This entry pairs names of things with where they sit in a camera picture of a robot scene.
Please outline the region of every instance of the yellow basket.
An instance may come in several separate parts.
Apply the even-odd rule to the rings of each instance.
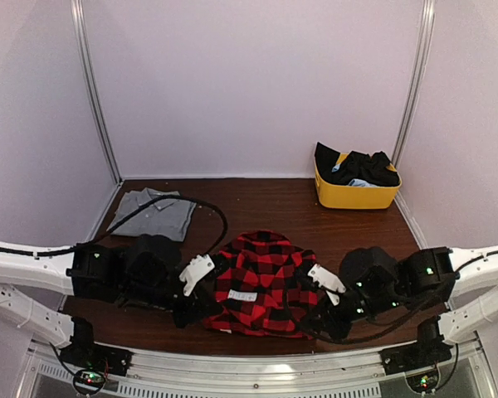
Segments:
[[[341,153],[336,164],[343,162],[348,155],[348,153]],[[389,170],[397,171],[392,164],[389,165]],[[398,187],[373,188],[334,185],[324,181],[319,175],[317,165],[315,166],[315,188],[319,202],[330,209],[387,209],[401,186],[402,179]]]

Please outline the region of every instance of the white wall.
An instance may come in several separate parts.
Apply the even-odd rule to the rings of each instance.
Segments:
[[[437,2],[399,171],[428,245],[498,244],[498,0]],[[498,382],[498,326],[480,335]]]
[[[70,2],[0,0],[0,240],[84,240],[112,189]],[[0,320],[0,398],[11,396],[30,338]]]
[[[307,177],[320,140],[391,153],[422,1],[85,2],[126,177]]]

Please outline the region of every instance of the shirt label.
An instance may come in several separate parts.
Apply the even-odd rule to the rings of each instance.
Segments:
[[[258,293],[237,292],[236,290],[229,290],[228,298],[239,301],[255,302],[257,295]]]

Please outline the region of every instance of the gray shirt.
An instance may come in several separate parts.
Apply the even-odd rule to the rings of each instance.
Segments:
[[[159,192],[151,188],[145,188],[141,192],[131,191],[125,193],[109,228],[158,195],[169,194],[178,195],[179,192]],[[113,234],[122,236],[164,235],[176,242],[182,242],[190,225],[195,206],[195,203],[178,199],[158,201],[127,221]]]

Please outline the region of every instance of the plaid shirt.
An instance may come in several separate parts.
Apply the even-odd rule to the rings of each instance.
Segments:
[[[228,269],[217,276],[213,297],[223,306],[219,315],[203,320],[206,328],[252,336],[308,337],[295,328],[282,302],[288,287],[292,315],[302,319],[325,296],[296,283],[316,263],[311,250],[293,246],[283,235],[258,231],[238,236],[219,251]]]

